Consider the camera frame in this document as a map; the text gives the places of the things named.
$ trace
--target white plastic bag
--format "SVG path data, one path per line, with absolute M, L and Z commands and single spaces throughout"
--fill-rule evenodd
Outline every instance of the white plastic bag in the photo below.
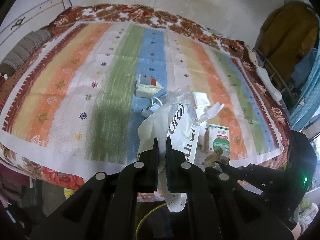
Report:
M 182 87 L 173 92 L 168 92 L 165 95 L 161 96 L 159 99 L 164 104 L 185 104 L 191 106 L 193 109 L 196 108 L 193 93 L 188 87 Z
M 187 200 L 185 193 L 172 194 L 168 192 L 165 170 L 166 138 L 170 136 L 172 149 L 185 154 L 186 160 L 193 163 L 199 136 L 199 127 L 191 116 L 195 116 L 191 107 L 185 104 L 165 104 L 160 106 L 151 116 L 142 122 L 138 128 L 141 152 L 153 148 L 157 137 L 160 153 L 159 182 L 164 193 L 164 199 L 172 212 L 182 211 Z

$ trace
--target rolled blanket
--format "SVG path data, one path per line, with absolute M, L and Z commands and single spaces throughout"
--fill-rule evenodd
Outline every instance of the rolled blanket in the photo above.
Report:
M 28 33 L 5 56 L 0 64 L 0 73 L 12 76 L 51 36 L 52 34 L 49 31 L 42 29 Z

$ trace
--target mattress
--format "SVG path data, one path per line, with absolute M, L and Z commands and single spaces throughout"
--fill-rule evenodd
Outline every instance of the mattress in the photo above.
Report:
M 150 105 L 134 95 L 139 74 L 164 87 L 157 96 L 188 87 L 223 103 L 208 122 L 229 127 L 232 165 L 286 162 L 289 125 L 243 42 L 141 5 L 73 7 L 45 29 L 53 37 L 1 86 L 0 161 L 7 167 L 78 189 L 98 171 L 135 162 L 141 111 Z M 204 143 L 200 137 L 199 166 Z

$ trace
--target yellow stripe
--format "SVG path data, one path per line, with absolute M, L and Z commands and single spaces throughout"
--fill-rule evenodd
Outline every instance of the yellow stripe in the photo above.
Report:
M 191 74 L 192 86 L 195 91 L 207 93 L 208 99 L 213 106 L 216 102 L 212 98 L 210 86 L 208 84 L 206 71 L 199 63 L 198 55 L 192 48 L 190 39 L 184 36 L 179 37 L 179 44 L 181 46 L 183 54 L 186 56 L 187 68 Z M 220 124 L 219 117 L 216 116 L 213 119 L 207 120 L 208 123 Z
M 38 102 L 42 99 L 43 95 L 46 94 L 47 86 L 54 77 L 54 73 L 61 65 L 69 60 L 71 52 L 76 50 L 78 44 L 87 39 L 96 27 L 97 24 L 89 24 L 86 26 L 65 46 L 62 51 L 55 55 L 52 61 L 44 68 L 23 102 L 22 108 L 13 124 L 11 132 L 12 135 L 23 140 L 27 139 L 26 136 L 30 130 L 29 124 L 32 120 L 37 118 L 34 111 L 38 106 Z

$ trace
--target fabric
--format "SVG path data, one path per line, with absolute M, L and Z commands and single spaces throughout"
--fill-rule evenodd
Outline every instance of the fabric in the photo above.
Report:
M 125 8 L 104 6 L 106 15 Z M 70 15 L 83 20 L 85 10 L 76 8 Z M 133 17 L 136 11 L 144 19 Z M 158 21 L 158 29 L 134 25 L 132 19 L 151 19 L 150 26 Z M 149 99 L 134 96 L 141 73 L 154 76 L 164 87 L 158 97 L 187 86 L 206 92 L 212 104 L 224 103 L 209 122 L 230 128 L 230 155 L 236 166 L 286 156 L 287 124 L 256 82 L 245 47 L 207 34 L 183 18 L 160 22 L 148 7 L 122 13 L 116 21 L 90 18 L 63 32 L 56 22 L 68 24 L 68 19 L 53 23 L 55 39 L 24 73 L 15 74 L 21 78 L 13 89 L 9 88 L 14 76 L 4 85 L 10 92 L 0 116 L 3 160 L 33 177 L 72 189 L 97 171 L 120 171 L 136 160 L 141 111 L 150 105 Z M 195 32 L 193 39 L 186 37 Z M 207 40 L 211 46 L 204 44 Z M 203 144 L 198 149 L 201 156 Z
M 295 88 L 300 89 L 306 83 L 315 62 L 317 51 L 317 49 L 312 48 L 307 53 L 307 55 L 295 66 L 295 70 L 291 76 L 293 82 L 290 82 L 294 84 Z
M 22 185 L 0 173 L 0 195 L 19 201 L 23 198 Z
M 278 70 L 285 82 L 295 65 L 316 42 L 318 20 L 305 3 L 288 3 L 273 12 L 261 27 L 263 36 L 258 49 Z M 270 73 L 273 70 L 266 66 Z M 282 84 L 275 77 L 279 87 Z
M 23 174 L 17 173 L 6 166 L 2 165 L 0 163 L 0 174 L 10 178 L 10 180 L 14 181 L 15 183 L 24 186 L 29 187 L 30 186 L 30 178 L 28 176 L 25 176 Z
M 300 131 L 320 107 L 320 50 L 318 49 L 307 82 L 301 90 L 300 99 L 290 114 L 292 129 Z

